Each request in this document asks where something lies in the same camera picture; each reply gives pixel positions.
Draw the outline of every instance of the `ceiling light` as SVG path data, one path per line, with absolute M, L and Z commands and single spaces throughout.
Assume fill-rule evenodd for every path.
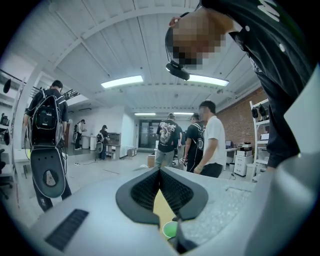
M 191 115 L 193 115 L 194 113 L 174 112 L 173 114 L 174 114 L 174 115 L 188 115 L 188 116 L 191 116 Z
M 225 81 L 225 80 L 221 80 L 213 77 L 194 75 L 194 74 L 190 75 L 190 78 L 188 81 L 212 84 L 217 86 L 226 86 L 227 84 L 229 84 L 229 81 Z
M 155 116 L 156 113 L 134 113 L 136 116 Z
M 117 80 L 112 80 L 109 82 L 104 82 L 101 85 L 104 88 L 109 88 L 109 87 L 114 87 L 114 86 L 121 86 L 121 85 L 126 85 L 126 84 L 132 84 L 132 83 L 139 83 L 143 82 L 144 80 L 142 79 L 141 75 L 137 76 L 131 76 L 131 77 L 126 77 L 126 78 L 121 78 Z

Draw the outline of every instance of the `white shelving unit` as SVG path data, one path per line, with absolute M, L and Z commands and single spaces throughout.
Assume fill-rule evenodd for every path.
M 261 102 L 258 102 L 257 104 L 253 104 L 252 101 L 250 101 L 250 107 L 251 109 L 253 108 L 258 108 L 260 105 L 262 105 L 265 109 L 269 106 L 269 100 L 265 99 Z M 254 161 L 253 163 L 257 166 L 257 164 L 263 164 L 267 165 L 268 161 L 258 159 L 258 149 L 266 149 L 266 146 L 268 144 L 268 140 L 258 140 L 258 129 L 260 126 L 268 126 L 270 124 L 270 120 L 264 120 L 264 121 L 259 121 L 257 122 L 255 118 L 253 118 L 253 125 L 254 125 L 254 140 L 255 140 L 255 145 L 254 145 Z M 258 181 L 258 175 L 254 176 L 252 179 L 254 181 Z
M 10 115 L 7 116 L 7 118 L 9 119 L 9 125 L 5 126 L 5 125 L 0 124 L 0 128 L 8 129 L 9 137 L 10 137 L 9 145 L 5 145 L 2 143 L 0 144 L 0 149 L 5 150 L 2 154 L 8 154 L 8 159 L 9 159 L 9 163 L 7 163 L 5 165 L 5 167 L 2 169 L 2 173 L 0 174 L 0 177 L 12 177 L 12 181 L 14 183 L 16 183 L 15 171 L 14 171 L 14 165 L 13 165 L 13 124 L 14 124 L 14 120 L 15 120 L 15 114 L 16 114 L 16 110 L 17 110 L 18 100 L 21 96 L 21 92 L 24 87 L 25 79 L 23 79 L 23 81 L 19 81 L 15 78 L 9 77 L 6 74 L 3 74 L 2 72 L 0 72 L 0 76 L 6 77 L 7 79 L 11 79 L 12 82 L 19 85 L 14 102 L 0 98 L 0 103 L 5 104 L 6 106 L 11 108 L 11 113 L 10 113 Z

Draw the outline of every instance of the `person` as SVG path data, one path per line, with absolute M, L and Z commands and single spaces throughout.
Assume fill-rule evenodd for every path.
M 57 106 L 60 109 L 60 118 L 62 121 L 63 126 L 63 133 L 62 138 L 57 146 L 57 149 L 59 150 L 60 155 L 62 156 L 62 147 L 64 147 L 65 141 L 64 138 L 66 136 L 66 130 L 67 130 L 67 121 L 68 121 L 68 104 L 65 100 L 65 98 L 61 95 L 61 91 L 63 89 L 63 84 L 59 80 L 55 80 L 52 85 L 50 86 L 50 89 L 48 90 L 42 90 L 38 92 L 32 99 L 29 107 L 25 110 L 25 114 L 23 117 L 23 126 L 26 127 L 29 122 L 29 118 L 34 115 L 35 109 L 37 105 L 43 101 L 45 96 L 55 96 L 56 97 L 56 103 Z M 62 165 L 64 166 L 64 158 L 61 157 Z M 49 210 L 53 207 L 52 201 L 50 198 L 44 196 L 39 189 L 37 188 L 35 182 L 33 181 L 33 187 L 35 190 L 36 199 L 38 201 L 38 204 L 42 208 L 44 212 Z M 66 199 L 67 197 L 71 196 L 71 190 L 68 184 L 67 179 L 65 179 L 65 189 L 64 192 L 61 195 L 62 200 Z
M 186 145 L 186 138 L 180 126 L 177 127 L 177 132 L 179 136 L 178 140 L 178 167 L 180 170 L 184 169 L 184 163 L 180 162 L 180 159 L 184 158 L 185 155 L 185 145 Z
M 301 12 L 292 14 L 303 24 Z M 306 86 L 317 61 L 297 23 L 280 4 L 273 0 L 236 4 L 233 0 L 201 0 L 196 11 L 173 17 L 169 26 L 165 42 L 169 54 L 186 67 L 196 66 L 215 52 L 229 34 L 247 53 L 268 97 L 267 169 L 273 171 L 299 153 L 284 114 Z
M 74 143 L 74 149 L 75 150 L 80 150 L 80 140 L 82 137 L 82 133 L 86 132 L 87 130 L 85 129 L 84 124 L 86 123 L 86 121 L 84 119 L 82 119 L 80 122 L 78 122 L 77 124 L 77 129 L 76 129 L 76 139 L 75 139 L 75 143 Z
M 202 159 L 193 172 L 218 178 L 227 160 L 225 128 L 217 118 L 216 105 L 211 100 L 203 101 L 199 112 L 205 125 L 204 146 Z
M 161 167 L 163 161 L 165 161 L 166 166 L 172 166 L 179 140 L 178 125 L 175 121 L 175 115 L 170 113 L 167 120 L 159 123 L 156 131 L 159 137 L 159 144 L 154 161 L 154 166 L 157 168 Z
M 100 130 L 100 133 L 102 134 L 102 137 L 103 137 L 103 141 L 102 141 L 102 151 L 101 153 L 99 153 L 99 159 L 101 159 L 102 161 L 106 160 L 107 144 L 108 144 L 108 141 L 110 140 L 108 138 L 107 129 L 108 129 L 107 126 L 103 125 L 102 129 Z
M 204 125 L 200 121 L 199 114 L 194 113 L 191 117 L 191 125 L 186 131 L 186 142 L 184 150 L 184 161 L 186 161 L 186 171 L 193 173 L 203 156 L 203 148 L 198 147 L 199 132 L 204 130 Z

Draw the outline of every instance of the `green cup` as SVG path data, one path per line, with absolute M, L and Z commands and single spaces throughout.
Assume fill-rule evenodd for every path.
M 163 225 L 162 233 L 165 235 L 166 238 L 173 238 L 176 236 L 177 233 L 178 222 L 176 221 L 169 221 Z

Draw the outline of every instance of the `brick wall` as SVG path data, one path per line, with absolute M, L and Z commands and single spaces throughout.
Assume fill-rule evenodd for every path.
M 224 126 L 226 140 L 232 141 L 237 145 L 243 142 L 251 142 L 252 149 L 254 148 L 255 130 L 250 101 L 256 104 L 266 98 L 266 93 L 260 87 L 237 103 L 216 114 Z

